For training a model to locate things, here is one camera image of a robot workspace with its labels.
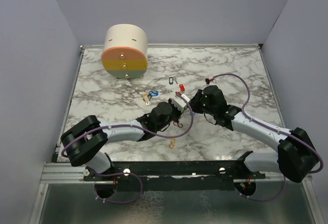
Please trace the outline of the yellow tag key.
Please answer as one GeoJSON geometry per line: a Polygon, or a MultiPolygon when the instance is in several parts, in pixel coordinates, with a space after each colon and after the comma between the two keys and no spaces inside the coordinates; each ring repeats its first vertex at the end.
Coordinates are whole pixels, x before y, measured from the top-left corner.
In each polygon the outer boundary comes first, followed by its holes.
{"type": "Polygon", "coordinates": [[[151,96],[146,93],[143,94],[143,100],[145,101],[147,106],[149,106],[151,104],[151,96]]]}

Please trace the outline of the orange carabiner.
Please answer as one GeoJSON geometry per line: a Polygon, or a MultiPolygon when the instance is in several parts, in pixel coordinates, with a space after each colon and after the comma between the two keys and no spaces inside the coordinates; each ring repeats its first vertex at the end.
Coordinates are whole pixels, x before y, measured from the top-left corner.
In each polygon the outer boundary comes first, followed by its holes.
{"type": "Polygon", "coordinates": [[[173,149],[175,147],[175,142],[176,142],[176,138],[171,138],[170,139],[170,144],[169,144],[170,149],[173,149]]]}

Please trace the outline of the red tag key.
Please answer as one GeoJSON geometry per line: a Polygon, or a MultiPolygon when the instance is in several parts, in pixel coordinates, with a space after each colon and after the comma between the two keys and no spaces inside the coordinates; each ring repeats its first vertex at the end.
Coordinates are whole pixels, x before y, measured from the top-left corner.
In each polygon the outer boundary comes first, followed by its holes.
{"type": "Polygon", "coordinates": [[[184,93],[184,92],[185,92],[185,87],[184,87],[183,84],[180,84],[180,85],[179,85],[179,88],[180,88],[180,92],[181,92],[181,93],[184,93]]]}

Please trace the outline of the black tag key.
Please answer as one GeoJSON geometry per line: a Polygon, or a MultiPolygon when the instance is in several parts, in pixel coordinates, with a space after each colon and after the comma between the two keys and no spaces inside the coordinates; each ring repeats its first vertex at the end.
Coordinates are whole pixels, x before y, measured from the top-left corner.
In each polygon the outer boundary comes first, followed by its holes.
{"type": "Polygon", "coordinates": [[[174,83],[178,84],[177,78],[175,76],[169,77],[169,84],[172,85],[174,83]]]}

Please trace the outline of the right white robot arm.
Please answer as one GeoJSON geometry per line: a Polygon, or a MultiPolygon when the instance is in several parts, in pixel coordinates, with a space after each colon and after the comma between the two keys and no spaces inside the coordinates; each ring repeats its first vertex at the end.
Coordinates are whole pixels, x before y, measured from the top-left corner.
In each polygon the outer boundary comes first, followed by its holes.
{"type": "Polygon", "coordinates": [[[267,154],[252,153],[238,163],[235,172],[240,178],[248,178],[254,171],[269,171],[280,172],[293,182],[301,182],[319,163],[305,130],[284,129],[255,119],[241,108],[227,104],[217,86],[197,90],[190,106],[195,113],[213,116],[216,125],[246,134],[274,150],[274,153],[267,154]]]}

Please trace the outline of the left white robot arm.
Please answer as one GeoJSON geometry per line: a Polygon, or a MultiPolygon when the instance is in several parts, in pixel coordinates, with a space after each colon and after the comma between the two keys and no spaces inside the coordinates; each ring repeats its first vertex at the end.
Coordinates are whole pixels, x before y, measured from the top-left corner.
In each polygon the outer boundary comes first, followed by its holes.
{"type": "Polygon", "coordinates": [[[155,136],[171,122],[178,122],[188,105],[180,98],[160,102],[150,113],[126,123],[101,123],[95,115],[89,115],[67,130],[60,138],[64,148],[61,155],[69,159],[71,166],[85,165],[95,171],[102,180],[113,174],[112,161],[101,148],[108,142],[145,141],[155,136]]]}

